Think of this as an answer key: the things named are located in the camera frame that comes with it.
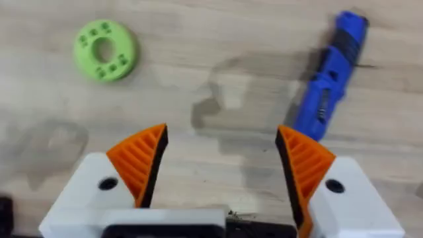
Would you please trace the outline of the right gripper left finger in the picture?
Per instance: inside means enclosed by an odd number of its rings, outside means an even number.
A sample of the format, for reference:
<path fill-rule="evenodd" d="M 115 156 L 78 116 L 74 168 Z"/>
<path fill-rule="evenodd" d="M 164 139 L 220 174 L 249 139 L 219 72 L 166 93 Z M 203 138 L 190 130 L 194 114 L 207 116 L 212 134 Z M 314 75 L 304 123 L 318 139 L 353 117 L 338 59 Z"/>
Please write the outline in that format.
<path fill-rule="evenodd" d="M 42 236 L 101 237 L 110 225 L 141 221 L 167 144 L 167 125 L 158 124 L 86 155 L 42 220 Z"/>

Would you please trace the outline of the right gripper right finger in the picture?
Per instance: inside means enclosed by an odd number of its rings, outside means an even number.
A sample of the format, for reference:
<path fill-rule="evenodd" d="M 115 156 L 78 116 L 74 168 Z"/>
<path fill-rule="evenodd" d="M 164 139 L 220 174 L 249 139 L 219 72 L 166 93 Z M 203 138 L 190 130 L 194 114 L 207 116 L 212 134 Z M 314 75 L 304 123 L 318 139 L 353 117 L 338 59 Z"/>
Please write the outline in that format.
<path fill-rule="evenodd" d="M 298 237 L 404 237 L 401 224 L 357 161 L 279 126 L 276 139 Z"/>

